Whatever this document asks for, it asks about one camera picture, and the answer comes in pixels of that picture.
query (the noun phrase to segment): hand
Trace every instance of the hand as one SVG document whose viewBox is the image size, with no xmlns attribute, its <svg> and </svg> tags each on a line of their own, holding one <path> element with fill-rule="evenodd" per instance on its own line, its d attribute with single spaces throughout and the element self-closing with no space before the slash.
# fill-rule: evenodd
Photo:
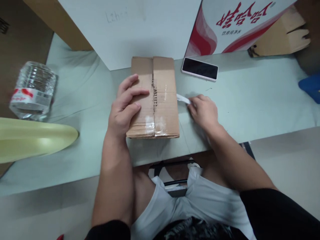
<svg viewBox="0 0 320 240">
<path fill-rule="evenodd" d="M 193 104 L 188 105 L 188 109 L 194 121 L 202 127 L 207 134 L 220 126 L 218 122 L 218 109 L 216 104 L 209 98 L 202 94 L 189 98 Z"/>
<path fill-rule="evenodd" d="M 107 133 L 111 134 L 112 137 L 125 138 L 132 117 L 139 112 L 141 108 L 140 103 L 129 104 L 133 96 L 149 94 L 148 89 L 131 88 L 132 84 L 137 80 L 138 75 L 134 74 L 127 77 L 119 86 L 117 98 L 111 106 L 107 130 Z"/>
</svg>

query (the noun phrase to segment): forearm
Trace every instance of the forearm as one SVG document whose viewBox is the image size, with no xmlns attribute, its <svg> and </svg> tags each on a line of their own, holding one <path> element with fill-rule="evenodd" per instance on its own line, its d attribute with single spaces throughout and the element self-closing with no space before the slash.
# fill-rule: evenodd
<svg viewBox="0 0 320 240">
<path fill-rule="evenodd" d="M 117 140 L 107 132 L 103 143 L 92 226 L 115 219 L 131 226 L 133 194 L 132 165 L 126 140 Z"/>
<path fill-rule="evenodd" d="M 260 165 L 219 125 L 208 131 L 211 146 L 228 182 L 238 191 L 273 188 L 271 179 Z"/>
</svg>

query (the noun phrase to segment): red chinese text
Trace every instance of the red chinese text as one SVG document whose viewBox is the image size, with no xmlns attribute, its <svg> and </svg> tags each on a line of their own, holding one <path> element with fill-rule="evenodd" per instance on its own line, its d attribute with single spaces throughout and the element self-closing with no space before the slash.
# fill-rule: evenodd
<svg viewBox="0 0 320 240">
<path fill-rule="evenodd" d="M 12 98 L 11 100 L 23 101 L 23 100 L 26 100 L 26 98 L 24 98 L 24 97 L 15 97 L 15 98 Z"/>
<path fill-rule="evenodd" d="M 250 7 L 245 10 L 244 12 L 239 12 L 239 9 L 241 7 L 241 2 L 238 4 L 238 7 L 234 12 L 231 13 L 231 10 L 228 11 L 227 15 L 223 14 L 221 20 L 217 22 L 216 25 L 222 26 L 222 28 L 229 28 L 231 26 L 232 20 L 234 18 L 234 22 L 236 22 L 237 26 L 240 26 L 243 24 L 243 22 L 246 20 L 246 18 L 250 18 L 251 23 L 256 23 L 261 16 L 267 15 L 267 9 L 268 7 L 273 3 L 270 2 L 267 6 L 265 6 L 261 11 L 253 12 L 252 13 L 252 7 L 254 6 L 256 2 L 252 3 Z"/>
</svg>

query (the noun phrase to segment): finger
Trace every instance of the finger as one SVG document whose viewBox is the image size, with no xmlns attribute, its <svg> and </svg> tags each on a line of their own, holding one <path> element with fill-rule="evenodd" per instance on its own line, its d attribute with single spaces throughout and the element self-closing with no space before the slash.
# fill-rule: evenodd
<svg viewBox="0 0 320 240">
<path fill-rule="evenodd" d="M 138 102 L 135 102 L 133 104 L 128 105 L 121 113 L 121 118 L 123 118 L 124 121 L 131 121 L 133 116 L 139 112 L 141 109 L 141 104 Z"/>
<path fill-rule="evenodd" d="M 129 88 L 127 91 L 122 93 L 120 97 L 117 98 L 116 105 L 121 108 L 125 108 L 130 103 L 133 96 L 140 94 L 149 94 L 149 90 L 145 88 Z"/>
<path fill-rule="evenodd" d="M 203 101 L 207 100 L 206 97 L 203 94 L 200 94 L 197 97 L 200 98 Z"/>
<path fill-rule="evenodd" d="M 190 110 L 192 116 L 197 115 L 197 110 L 196 110 L 196 108 L 195 108 L 192 104 L 188 104 L 187 107 L 188 107 L 188 109 Z"/>
<path fill-rule="evenodd" d="M 202 100 L 198 97 L 192 97 L 192 98 L 189 98 L 189 100 L 193 103 L 195 103 L 197 106 L 198 104 L 200 104 L 202 102 Z"/>
<path fill-rule="evenodd" d="M 138 74 L 133 74 L 127 77 L 122 83 L 119 85 L 117 97 L 119 97 L 122 93 L 124 93 L 132 84 L 137 81 L 139 78 Z"/>
</svg>

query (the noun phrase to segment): phone screen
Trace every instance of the phone screen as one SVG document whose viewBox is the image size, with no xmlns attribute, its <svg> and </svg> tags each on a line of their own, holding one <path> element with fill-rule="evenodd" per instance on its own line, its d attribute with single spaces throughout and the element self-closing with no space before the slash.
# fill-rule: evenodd
<svg viewBox="0 0 320 240">
<path fill-rule="evenodd" d="M 218 67 L 208 64 L 208 63 L 203 63 L 199 62 L 197 60 L 193 60 L 190 58 L 185 58 L 183 67 L 183 71 L 198 74 L 204 77 L 212 78 L 212 79 L 217 79 L 217 74 L 218 74 Z"/>
</svg>

